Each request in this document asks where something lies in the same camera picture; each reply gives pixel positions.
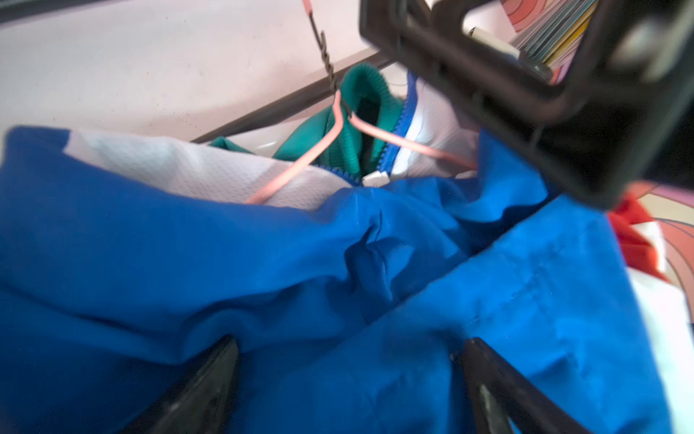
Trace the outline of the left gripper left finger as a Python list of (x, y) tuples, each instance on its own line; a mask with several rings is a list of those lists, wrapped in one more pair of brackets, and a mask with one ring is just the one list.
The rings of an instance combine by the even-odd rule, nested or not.
[(236, 401), (240, 351), (225, 336), (197, 365), (131, 421), (123, 433), (223, 433)]

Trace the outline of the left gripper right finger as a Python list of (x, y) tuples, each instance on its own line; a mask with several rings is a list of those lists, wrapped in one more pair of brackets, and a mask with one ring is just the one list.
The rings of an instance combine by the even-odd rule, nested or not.
[(457, 366), (466, 380), (476, 433), (587, 433), (481, 338), (464, 343)]

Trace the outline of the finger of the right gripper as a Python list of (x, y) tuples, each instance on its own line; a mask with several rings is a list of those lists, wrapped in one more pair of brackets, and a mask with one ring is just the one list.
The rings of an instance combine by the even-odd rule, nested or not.
[(562, 157), (567, 139), (551, 128), (567, 126), (588, 102), (587, 77), (551, 86), (510, 56), (463, 34), (464, 16), (477, 1), (363, 1), (360, 33), (446, 94), (457, 108), (526, 158), (571, 195), (594, 195), (596, 186), (576, 157)]

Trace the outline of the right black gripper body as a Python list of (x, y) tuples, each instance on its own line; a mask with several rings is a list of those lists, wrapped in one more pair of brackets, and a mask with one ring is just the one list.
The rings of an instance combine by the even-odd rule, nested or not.
[(563, 89), (563, 189), (596, 208), (645, 175), (693, 101), (693, 3), (601, 1)]

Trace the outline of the green jacket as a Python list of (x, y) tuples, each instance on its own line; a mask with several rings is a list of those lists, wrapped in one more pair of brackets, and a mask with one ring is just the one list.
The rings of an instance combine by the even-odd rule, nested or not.
[[(340, 86), (343, 117), (352, 114), (376, 128), (403, 137), (410, 128), (419, 100), (414, 76), (409, 74), (403, 87), (407, 90), (406, 95), (393, 94), (377, 68), (368, 63), (358, 64), (343, 76)], [(280, 161), (296, 161), (334, 124), (331, 108), (318, 112), (284, 139), (272, 157)], [(361, 132), (346, 120), (338, 138), (312, 165), (359, 186), (365, 175), (379, 169), (391, 170), (397, 153), (394, 145)]]

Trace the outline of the blue red white jacket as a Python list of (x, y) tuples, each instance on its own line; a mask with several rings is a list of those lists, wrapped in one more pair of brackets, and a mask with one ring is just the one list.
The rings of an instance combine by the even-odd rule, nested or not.
[(693, 336), (661, 228), (574, 201), (416, 78), (354, 186), (272, 145), (19, 126), (1, 163), (1, 430), (120, 433), (225, 336), (225, 433), (468, 433), (479, 337), (594, 433), (690, 433)]

